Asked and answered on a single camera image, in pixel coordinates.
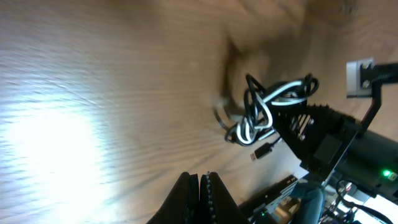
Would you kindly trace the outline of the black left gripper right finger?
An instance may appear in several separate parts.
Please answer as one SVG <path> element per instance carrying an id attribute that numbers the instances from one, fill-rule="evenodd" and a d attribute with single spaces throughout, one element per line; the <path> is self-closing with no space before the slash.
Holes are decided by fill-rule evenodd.
<path id="1" fill-rule="evenodd" d="M 216 172 L 200 179 L 199 221 L 203 224 L 249 224 Z"/>

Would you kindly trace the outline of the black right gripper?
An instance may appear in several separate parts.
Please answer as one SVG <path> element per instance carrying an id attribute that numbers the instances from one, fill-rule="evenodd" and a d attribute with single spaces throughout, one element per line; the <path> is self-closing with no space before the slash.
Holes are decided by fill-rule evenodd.
<path id="1" fill-rule="evenodd" d="M 273 127 L 291 150 L 302 158 L 301 166 L 327 179 L 361 129 L 352 116 L 332 113 L 325 105 L 272 106 Z"/>

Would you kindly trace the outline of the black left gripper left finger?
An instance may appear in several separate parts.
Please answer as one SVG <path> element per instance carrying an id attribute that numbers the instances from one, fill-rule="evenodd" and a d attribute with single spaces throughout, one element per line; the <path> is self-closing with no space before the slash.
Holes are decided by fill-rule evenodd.
<path id="1" fill-rule="evenodd" d="M 198 175 L 182 172 L 161 207 L 147 224 L 197 224 L 198 205 Z"/>

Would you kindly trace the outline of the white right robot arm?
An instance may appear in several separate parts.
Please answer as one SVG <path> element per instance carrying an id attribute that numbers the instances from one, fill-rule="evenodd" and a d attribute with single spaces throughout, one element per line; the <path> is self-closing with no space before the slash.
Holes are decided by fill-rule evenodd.
<path id="1" fill-rule="evenodd" d="M 301 167 L 321 180 L 336 174 L 372 197 L 397 203 L 397 142 L 368 129 L 381 107 L 382 86 L 397 83 L 397 64 L 349 62 L 346 83 L 349 98 L 372 99 L 361 121 L 327 105 L 272 106 L 273 127 Z"/>

